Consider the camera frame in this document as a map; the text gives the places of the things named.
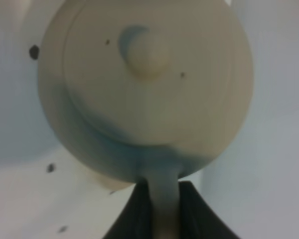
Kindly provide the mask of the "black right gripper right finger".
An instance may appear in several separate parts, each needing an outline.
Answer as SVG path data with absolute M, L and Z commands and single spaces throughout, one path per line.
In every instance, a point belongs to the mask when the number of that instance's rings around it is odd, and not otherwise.
M 190 181 L 181 181 L 180 237 L 182 239 L 238 239 L 211 210 Z

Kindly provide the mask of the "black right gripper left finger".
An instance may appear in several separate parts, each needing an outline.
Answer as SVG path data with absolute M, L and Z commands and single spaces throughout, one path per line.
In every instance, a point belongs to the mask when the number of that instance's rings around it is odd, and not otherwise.
M 151 239 L 152 211 L 146 183 L 135 185 L 124 209 L 104 239 Z

